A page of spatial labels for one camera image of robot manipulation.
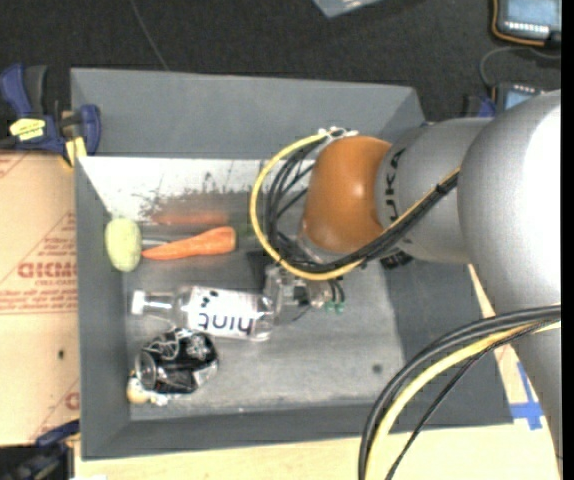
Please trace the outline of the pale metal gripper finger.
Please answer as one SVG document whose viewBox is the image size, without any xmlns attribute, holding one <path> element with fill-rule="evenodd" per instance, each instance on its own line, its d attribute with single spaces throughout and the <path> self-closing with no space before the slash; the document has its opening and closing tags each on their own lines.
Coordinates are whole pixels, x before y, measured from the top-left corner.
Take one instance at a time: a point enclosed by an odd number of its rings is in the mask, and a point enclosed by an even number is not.
<svg viewBox="0 0 574 480">
<path fill-rule="evenodd" d="M 272 264 L 265 268 L 265 291 L 285 290 L 293 285 L 293 275 L 283 267 Z"/>
<path fill-rule="evenodd" d="M 277 292 L 272 298 L 274 323 L 288 324 L 298 316 L 298 301 L 292 292 Z"/>
</svg>

